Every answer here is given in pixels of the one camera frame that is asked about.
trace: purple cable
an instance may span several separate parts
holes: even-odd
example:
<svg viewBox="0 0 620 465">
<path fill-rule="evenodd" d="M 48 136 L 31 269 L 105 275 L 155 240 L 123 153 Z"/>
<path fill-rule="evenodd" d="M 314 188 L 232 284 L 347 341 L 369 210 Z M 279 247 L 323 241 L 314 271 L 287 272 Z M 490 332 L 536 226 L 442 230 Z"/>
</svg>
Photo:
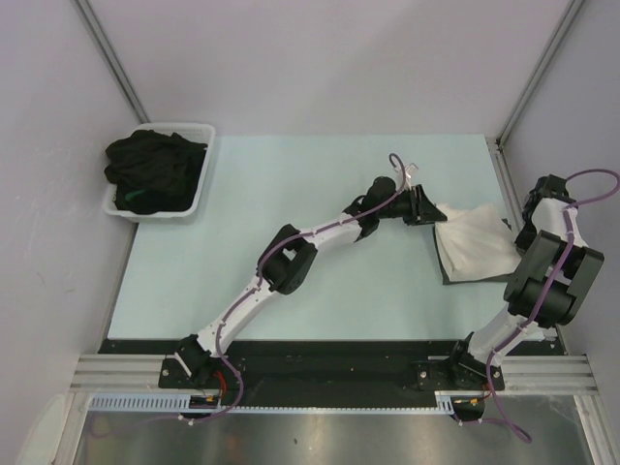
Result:
<svg viewBox="0 0 620 465">
<path fill-rule="evenodd" d="M 573 220 L 571 219 L 571 215 L 569 214 L 569 209 L 577 208 L 580 205 L 586 205 L 588 203 L 603 201 L 613 196 L 614 194 L 618 192 L 618 190 L 620 190 L 620 174 L 612 170 L 606 170 L 606 169 L 584 170 L 584 171 L 576 172 L 575 174 L 570 175 L 569 177 L 567 177 L 567 181 L 570 181 L 571 179 L 574 179 L 578 176 L 591 173 L 591 172 L 603 172 L 606 174 L 611 174 L 616 179 L 615 187 L 611 189 L 609 192 L 602 194 L 601 196 L 596 196 L 591 199 L 586 199 L 583 201 L 574 201 L 573 203 L 570 203 L 569 205 L 564 207 L 562 213 L 563 213 L 564 221 L 566 223 L 566 228 L 567 228 L 567 246 L 565 247 L 564 252 L 562 252 L 562 255 L 558 259 L 555 266 L 553 266 L 553 269 L 549 273 L 548 278 L 544 282 L 544 286 L 542 286 L 541 295 L 537 299 L 536 304 L 534 305 L 534 308 L 532 309 L 532 313 L 530 314 L 530 317 L 525 322 L 523 322 L 521 325 L 519 325 L 518 329 L 516 329 L 514 333 L 508 337 L 508 339 L 506 339 L 503 343 L 501 343 L 499 346 L 494 348 L 491 351 L 491 354 L 488 356 L 488 359 L 486 360 L 486 380 L 488 382 L 489 390 L 491 391 L 491 394 L 493 396 L 493 400 L 495 401 L 495 405 L 497 406 L 497 410 L 499 411 L 502 418 L 489 418 L 489 419 L 483 419 L 482 421 L 461 421 L 461 423 L 465 423 L 465 422 L 474 423 L 475 422 L 475 423 L 504 424 L 508 426 L 511 429 L 511 431 L 521 441 L 523 441 L 526 444 L 532 443 L 532 436 L 530 436 L 527 433 L 527 431 L 525 431 L 523 428 L 516 425 L 506 413 L 506 410 L 504 409 L 504 405 L 502 404 L 502 401 L 497 395 L 497 391 L 495 390 L 495 386 L 493 385 L 493 377 L 491 375 L 491 365 L 493 362 L 493 358 L 495 358 L 495 354 L 504 350 L 519 335 L 519 333 L 524 327 L 526 327 L 528 324 L 532 323 L 536 319 L 539 312 L 541 311 L 541 307 L 543 306 L 544 300 L 546 299 L 546 296 L 549 293 L 549 290 L 551 289 L 551 285 L 553 284 L 555 277 L 558 275 L 558 273 L 562 269 L 564 262 L 566 261 L 569 254 L 571 253 L 571 250 L 573 249 L 574 225 L 573 225 Z"/>
<path fill-rule="evenodd" d="M 220 324 L 218 324 L 217 326 L 217 330 L 215 332 L 215 351 L 217 352 L 217 356 L 222 359 L 222 361 L 224 362 L 224 364 L 231 370 L 232 374 L 234 375 L 234 377 L 237 379 L 237 382 L 239 384 L 239 392 L 234 400 L 234 402 L 229 405 L 228 407 L 226 407 L 223 410 L 220 410 L 218 412 L 215 412 L 213 414 L 211 414 L 208 417 L 205 418 L 199 418 L 199 419 L 194 419 L 194 424 L 197 423 L 206 423 L 208 421 L 212 421 L 214 419 L 218 419 L 222 416 L 224 416 L 225 414 L 227 414 L 230 410 L 234 409 L 237 405 L 239 405 L 239 402 L 241 402 L 241 398 L 243 397 L 243 389 L 244 389 L 244 385 L 243 385 L 243 378 L 241 377 L 241 373 L 239 373 L 239 371 L 234 367 L 234 365 L 232 363 L 230 363 L 228 361 L 228 359 L 226 358 L 226 356 L 222 353 L 222 349 L 220 347 L 220 339 L 221 339 L 221 335 L 222 335 L 222 328 L 226 325 L 226 321 L 228 320 L 228 318 L 231 317 L 231 315 L 233 314 L 234 310 L 236 310 L 236 308 L 241 305 L 241 303 L 243 303 L 245 300 L 247 300 L 253 293 L 255 293 L 260 287 L 261 284 L 263 283 L 263 268 L 265 266 L 265 264 L 267 263 L 267 261 L 273 256 L 273 254 L 279 252 L 282 248 L 284 248 L 284 246 L 286 246 L 288 243 L 297 240 L 301 237 L 308 237 L 311 235 L 314 235 L 316 233 L 323 233 L 325 231 L 328 231 L 332 228 L 336 228 L 342 225 L 346 225 L 348 223 L 351 223 L 353 221 L 356 221 L 360 218 L 363 218 L 365 216 L 371 215 L 374 212 L 378 211 L 379 209 L 383 208 L 384 206 L 388 205 L 390 202 L 392 202 L 394 199 L 396 199 L 396 197 L 398 195 L 400 195 L 404 190 L 405 187 L 407 186 L 407 173 L 405 171 L 405 164 L 403 163 L 403 161 L 400 159 L 400 157 L 398 155 L 396 155 L 395 153 L 390 153 L 389 154 L 389 162 L 391 163 L 391 165 L 396 168 L 398 167 L 400 169 L 400 172 L 402 173 L 402 182 L 400 184 L 400 187 L 398 188 L 398 190 L 396 192 L 394 192 L 394 194 L 392 194 L 389 199 L 387 199 L 386 201 L 381 202 L 379 205 L 370 208 L 369 210 L 366 210 L 362 213 L 359 213 L 356 216 L 353 216 L 351 218 L 347 218 L 346 220 L 344 220 L 342 223 L 340 223 L 339 221 L 335 221 L 329 225 L 323 226 L 322 228 L 319 228 L 318 230 L 316 230 L 315 232 L 303 232 L 300 234 L 296 234 L 293 235 L 291 237 L 287 237 L 284 240 L 281 240 L 280 242 L 278 242 L 277 244 L 275 244 L 273 247 L 271 247 L 266 254 L 264 254 L 263 258 L 259 261 L 259 265 L 257 267 L 257 275 L 259 277 L 259 282 L 257 283 L 257 286 L 255 288 L 252 288 L 250 291 L 248 291 L 247 293 L 245 293 L 244 295 L 242 295 L 235 303 L 233 303 L 231 305 L 231 308 L 229 308 L 229 310 L 224 314 L 224 317 L 222 317 L 222 321 L 220 322 Z M 107 433 L 103 433 L 103 434 L 97 434 L 94 431 L 92 431 L 92 428 L 89 429 L 89 434 L 95 438 L 95 439 L 104 439 L 107 438 L 109 436 L 114 436 L 114 435 L 118 435 L 118 434 L 124 434 L 124 433 L 128 433 L 128 432 L 132 432 L 138 428 L 140 428 L 141 426 L 151 423 L 153 421 L 159 421 L 160 419 L 178 419 L 178 416 L 173 416 L 173 415 L 161 415 L 158 417 L 152 417 L 152 418 L 147 418 L 141 421 L 138 421 L 136 423 L 132 423 L 126 427 L 123 428 L 119 428 L 119 429 L 115 429 L 115 430 L 111 430 Z"/>
</svg>

